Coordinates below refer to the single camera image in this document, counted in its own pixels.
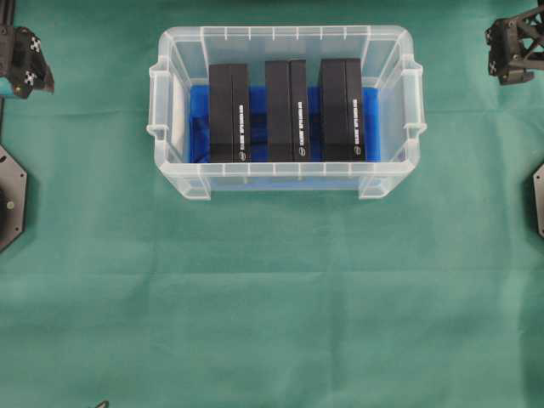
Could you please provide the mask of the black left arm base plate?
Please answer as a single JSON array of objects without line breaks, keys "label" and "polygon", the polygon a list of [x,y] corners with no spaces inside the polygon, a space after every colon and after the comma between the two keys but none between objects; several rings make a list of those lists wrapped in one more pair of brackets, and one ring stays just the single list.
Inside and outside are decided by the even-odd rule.
[{"label": "black left arm base plate", "polygon": [[26,170],[1,147],[1,251],[24,231]]}]

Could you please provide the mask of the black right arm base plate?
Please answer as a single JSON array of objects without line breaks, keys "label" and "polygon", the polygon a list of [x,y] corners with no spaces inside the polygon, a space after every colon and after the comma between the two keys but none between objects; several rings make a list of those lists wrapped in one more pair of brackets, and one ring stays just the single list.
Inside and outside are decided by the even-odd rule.
[{"label": "black right arm base plate", "polygon": [[533,174],[533,187],[538,234],[544,238],[544,164],[541,164]]}]

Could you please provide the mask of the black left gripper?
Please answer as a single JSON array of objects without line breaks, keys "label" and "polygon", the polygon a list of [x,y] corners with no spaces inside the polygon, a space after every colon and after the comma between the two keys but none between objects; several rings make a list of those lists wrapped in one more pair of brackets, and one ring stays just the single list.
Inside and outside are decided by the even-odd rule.
[{"label": "black left gripper", "polygon": [[54,76],[44,58],[41,39],[27,27],[14,26],[14,55],[9,80],[16,99],[27,99],[34,90],[54,93]]}]

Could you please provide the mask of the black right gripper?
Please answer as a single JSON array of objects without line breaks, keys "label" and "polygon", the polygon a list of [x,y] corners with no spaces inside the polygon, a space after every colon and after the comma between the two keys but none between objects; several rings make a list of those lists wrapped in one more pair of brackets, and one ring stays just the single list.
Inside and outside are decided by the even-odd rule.
[{"label": "black right gripper", "polygon": [[490,47],[488,73],[501,85],[531,81],[543,71],[543,2],[535,8],[500,18],[485,31]]}]

